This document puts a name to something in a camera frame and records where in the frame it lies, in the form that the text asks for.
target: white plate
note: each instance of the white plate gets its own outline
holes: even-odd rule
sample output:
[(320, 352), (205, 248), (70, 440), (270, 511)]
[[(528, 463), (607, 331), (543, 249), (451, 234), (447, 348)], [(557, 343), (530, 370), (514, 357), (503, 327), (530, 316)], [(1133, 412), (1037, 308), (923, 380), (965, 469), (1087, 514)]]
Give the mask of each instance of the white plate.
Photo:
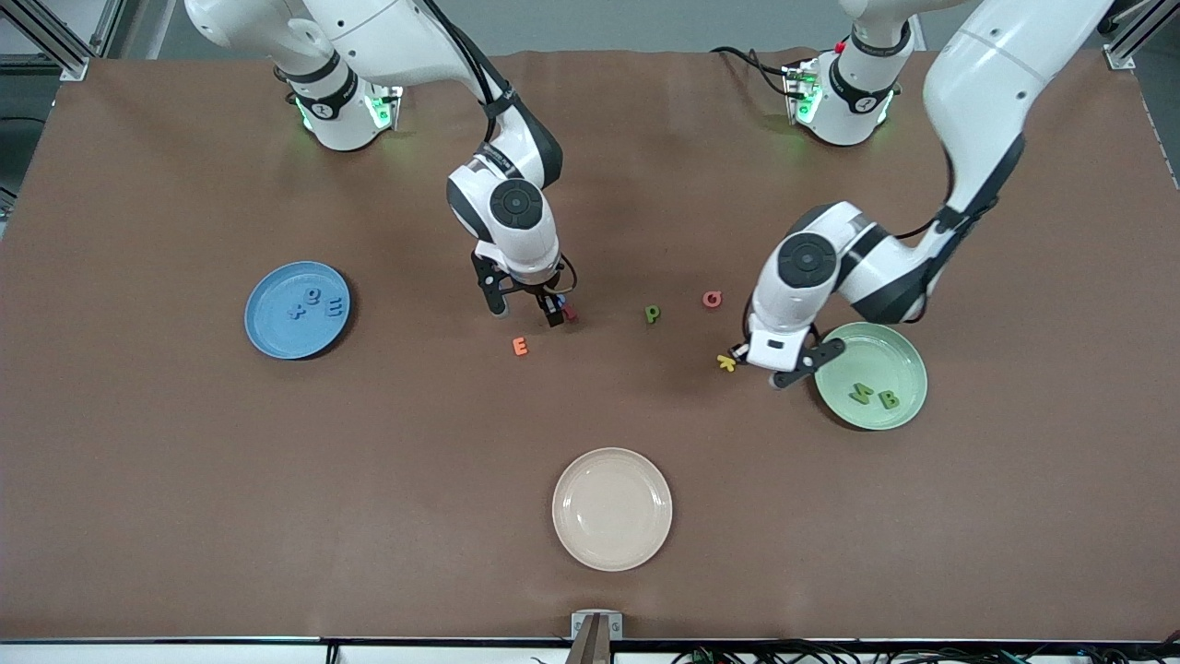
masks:
[(553, 489), (553, 528), (586, 567), (622, 572), (647, 563), (671, 528), (671, 492), (645, 458), (603, 448), (577, 459)]

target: gray floor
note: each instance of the gray floor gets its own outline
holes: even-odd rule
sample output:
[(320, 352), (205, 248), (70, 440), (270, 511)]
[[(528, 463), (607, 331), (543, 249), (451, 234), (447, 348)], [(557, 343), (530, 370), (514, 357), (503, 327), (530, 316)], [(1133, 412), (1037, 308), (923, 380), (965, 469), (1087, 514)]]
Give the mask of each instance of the gray floor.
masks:
[[(940, 48), (979, 1), (924, 14), (926, 46)], [(848, 31), (833, 0), (445, 0), (440, 5), (491, 55), (607, 48), (701, 52), (720, 45), (827, 48)], [(125, 57), (255, 57), (224, 51), (201, 37), (183, 0), (144, 0), (127, 20)], [(1180, 159), (1180, 20), (1135, 60), (1135, 75), (1161, 140)], [(0, 74), (0, 117), (45, 118), (57, 88), (52, 75)], [(19, 191), (39, 136), (37, 123), (0, 123), (0, 185)]]

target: brown table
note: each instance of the brown table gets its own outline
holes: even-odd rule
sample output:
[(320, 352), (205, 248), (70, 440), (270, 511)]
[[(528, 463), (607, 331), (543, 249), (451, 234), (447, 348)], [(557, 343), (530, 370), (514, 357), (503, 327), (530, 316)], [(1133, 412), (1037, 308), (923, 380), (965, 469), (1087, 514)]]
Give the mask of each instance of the brown table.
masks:
[[(608, 606), (634, 637), (1162, 637), (1180, 196), (1135, 79), (1097, 53), (1044, 93), (1001, 205), (904, 329), (930, 373), (914, 422), (853, 432), (811, 388), (714, 361), (802, 211), (846, 197), (902, 231), (937, 209), (929, 63), (835, 149), (719, 55), (503, 59), (566, 153), (549, 196), (582, 321), (555, 329), (524, 298), (493, 318), (473, 282), (444, 183), (483, 119), (457, 84), (332, 153), (266, 63), (93, 63), (0, 244), (0, 632), (548, 636)], [(355, 321), (271, 361), (242, 307), (297, 258), (349, 277)], [(833, 298), (820, 323), (853, 317)], [(676, 509), (621, 574), (549, 519), (605, 446), (649, 456)]]

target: green plate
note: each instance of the green plate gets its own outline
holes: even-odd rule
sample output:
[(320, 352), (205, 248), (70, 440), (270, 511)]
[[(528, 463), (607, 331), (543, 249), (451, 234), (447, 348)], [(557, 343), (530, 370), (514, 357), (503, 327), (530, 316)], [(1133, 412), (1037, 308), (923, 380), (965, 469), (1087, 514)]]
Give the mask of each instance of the green plate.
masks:
[(831, 340), (844, 340), (846, 349), (815, 373), (815, 387), (833, 413), (873, 432), (900, 427), (918, 415), (926, 401), (926, 366), (896, 329), (850, 322), (824, 341)]

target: plate rim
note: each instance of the plate rim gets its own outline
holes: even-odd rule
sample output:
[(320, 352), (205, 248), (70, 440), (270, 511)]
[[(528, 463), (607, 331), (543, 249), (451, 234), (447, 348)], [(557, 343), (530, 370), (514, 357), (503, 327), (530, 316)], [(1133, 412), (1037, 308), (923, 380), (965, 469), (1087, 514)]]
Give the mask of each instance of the plate rim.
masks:
[[(314, 351), (310, 351), (310, 353), (304, 354), (304, 355), (291, 355), (291, 354), (278, 354), (278, 355), (276, 355), (274, 353), (268, 351), (267, 349), (263, 349), (262, 346), (260, 346), (260, 343), (258, 343), (258, 335), (256, 334), (256, 330), (254, 329), (254, 324), (251, 324), (250, 311), (254, 310), (257, 300), (262, 297), (262, 291), (263, 291), (262, 287), (267, 283), (267, 281), (269, 281), (273, 276), (275, 276), (276, 274), (278, 274), (278, 272), (281, 272), (283, 270), (291, 269), (291, 268), (295, 268), (295, 267), (299, 267), (299, 265), (303, 265), (303, 264), (314, 265), (316, 269), (324, 269), (324, 270), (327, 270), (328, 274), (326, 274), (324, 276), (327, 276), (327, 277), (329, 277), (332, 280), (337, 281), (343, 287), (343, 290), (345, 290), (345, 315), (341, 316), (343, 318), (343, 321), (341, 322), (340, 329), (336, 331), (336, 334), (333, 335), (330, 340), (328, 340), (327, 342), (324, 342), (323, 346), (321, 346), (320, 348), (315, 349)], [(340, 270), (337, 270), (336, 268), (332, 267), (330, 264), (328, 264), (326, 262), (313, 261), (313, 259), (297, 259), (297, 261), (291, 261), (291, 262), (286, 263), (286, 264), (281, 264), (281, 265), (271, 269), (270, 271), (267, 272), (266, 276), (263, 276), (262, 278), (260, 278), (258, 282), (254, 284), (254, 289), (250, 290), (250, 295), (245, 298), (245, 309), (244, 309), (244, 311), (242, 314), (242, 323), (243, 323), (243, 327), (245, 327), (245, 337), (250, 341), (250, 344), (255, 349), (257, 349), (257, 351), (261, 353), (262, 355), (264, 355), (267, 357), (270, 357), (270, 359), (274, 359), (274, 360), (286, 360), (286, 361), (303, 360), (303, 359), (307, 359), (307, 357), (312, 357), (315, 354), (322, 351), (323, 349), (326, 349), (329, 346), (332, 346), (332, 343), (335, 342), (337, 338), (340, 338), (341, 331), (343, 331), (345, 326), (348, 322), (348, 316), (352, 314), (352, 309), (353, 309), (353, 292), (352, 292), (352, 289), (348, 287), (348, 280), (345, 278), (345, 275), (341, 274)]]
[[(638, 461), (641, 467), (645, 467), (647, 469), (654, 472), (655, 478), (658, 479), (660, 485), (663, 487), (664, 495), (668, 497), (668, 520), (662, 527), (663, 532), (660, 534), (660, 541), (649, 554), (643, 557), (638, 563), (635, 563), (634, 565), (614, 566), (614, 567), (604, 567), (601, 565), (595, 565), (585, 560), (584, 557), (578, 555), (578, 553), (573, 551), (573, 548), (570, 546), (570, 543), (566, 541), (566, 539), (563, 537), (562, 528), (558, 527), (558, 521), (559, 521), (558, 492), (562, 489), (562, 486), (566, 484), (566, 478), (570, 475), (570, 472), (573, 471), (576, 467), (583, 465), (588, 459), (608, 453), (622, 453), (624, 456), (629, 456), (632, 460)], [(581, 456), (571, 461), (570, 465), (566, 466), (564, 471), (562, 471), (560, 476), (558, 476), (557, 479), (557, 484), (553, 485), (553, 497), (552, 500), (550, 501), (550, 518), (552, 519), (553, 522), (553, 532), (557, 533), (557, 539), (562, 543), (562, 547), (564, 547), (565, 552), (569, 553), (575, 560), (598, 572), (627, 572), (629, 570), (635, 570), (636, 567), (641, 567), (648, 561), (650, 561), (653, 558), (655, 558), (657, 553), (660, 553), (660, 550), (663, 548), (664, 543), (668, 541), (668, 535), (669, 533), (671, 533), (671, 522), (674, 517), (675, 517), (675, 505), (671, 498), (671, 486), (668, 485), (668, 479), (664, 476), (663, 472), (661, 472), (660, 468), (655, 464), (653, 464), (651, 460), (648, 459), (647, 456), (632, 449), (620, 448), (620, 447), (605, 447), (605, 448), (594, 449), (582, 454)]]
[[(917, 406), (913, 408), (913, 412), (910, 414), (909, 418), (906, 418), (905, 420), (902, 420), (900, 422), (898, 422), (896, 425), (889, 425), (889, 426), (885, 426), (885, 427), (881, 427), (881, 426), (871, 426), (870, 427), (870, 426), (865, 426), (865, 425), (861, 425), (859, 422), (853, 422), (853, 421), (848, 420), (847, 418), (840, 415), (840, 412), (837, 410), (835, 407), (832, 406), (831, 401), (828, 401), (827, 396), (824, 394), (824, 389), (819, 384), (820, 374), (822, 374), (822, 369), (820, 369), (820, 372), (815, 373), (815, 392), (819, 393), (819, 396), (824, 401), (824, 405), (827, 406), (827, 408), (833, 414), (835, 414), (837, 418), (839, 418), (840, 420), (847, 422), (848, 425), (852, 425), (853, 427), (858, 427), (858, 428), (864, 429), (866, 432), (889, 432), (890, 429), (897, 429), (898, 427), (904, 427), (904, 426), (909, 425), (910, 422), (913, 421), (914, 418), (918, 416), (919, 413), (922, 413), (923, 407), (926, 406), (926, 396), (930, 394), (930, 374), (926, 372), (926, 361), (922, 359), (922, 354), (918, 353), (918, 349), (917, 349), (917, 347), (913, 346), (913, 342), (911, 342), (910, 340), (906, 340), (905, 335), (902, 335), (900, 331), (898, 331), (897, 329), (893, 329), (892, 327), (890, 327), (887, 324), (880, 324), (878, 322), (868, 322), (867, 320), (854, 320), (852, 322), (845, 322), (844, 324), (840, 324), (839, 327), (837, 327), (835, 329), (832, 329), (831, 331), (828, 331), (827, 335), (824, 336), (824, 342), (827, 342), (830, 340), (839, 337), (840, 336), (840, 330), (841, 329), (847, 329), (848, 327), (868, 328), (868, 329), (877, 329), (877, 330), (879, 330), (879, 329), (886, 329), (886, 330), (889, 330), (890, 335), (892, 335), (896, 340), (900, 341), (903, 344), (905, 344), (905, 347), (907, 347), (912, 351), (913, 357), (918, 359), (917, 366), (922, 370), (922, 384), (923, 384), (923, 389), (922, 389), (920, 397), (917, 400), (917, 402), (918, 402)], [(893, 344), (893, 342), (891, 342), (889, 340), (885, 340), (880, 335), (877, 335), (876, 338), (879, 340), (879, 341), (881, 341), (885, 344), (896, 346), (896, 344)]]

